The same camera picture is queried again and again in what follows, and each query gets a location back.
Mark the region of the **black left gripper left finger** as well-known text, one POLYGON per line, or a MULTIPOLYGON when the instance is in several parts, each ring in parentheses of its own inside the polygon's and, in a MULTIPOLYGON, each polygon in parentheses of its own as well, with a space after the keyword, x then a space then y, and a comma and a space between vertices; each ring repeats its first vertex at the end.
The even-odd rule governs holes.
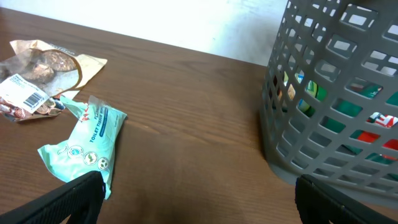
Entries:
POLYGON ((96 223, 105 193, 101 173, 90 171, 2 214, 1 223, 96 223))

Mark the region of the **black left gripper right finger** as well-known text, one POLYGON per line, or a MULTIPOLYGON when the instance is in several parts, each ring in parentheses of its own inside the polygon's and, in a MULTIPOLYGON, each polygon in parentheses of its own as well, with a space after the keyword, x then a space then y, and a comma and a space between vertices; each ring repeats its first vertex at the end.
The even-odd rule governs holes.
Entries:
POLYGON ((303 224, 397 224, 308 174, 296 180, 295 204, 303 224))

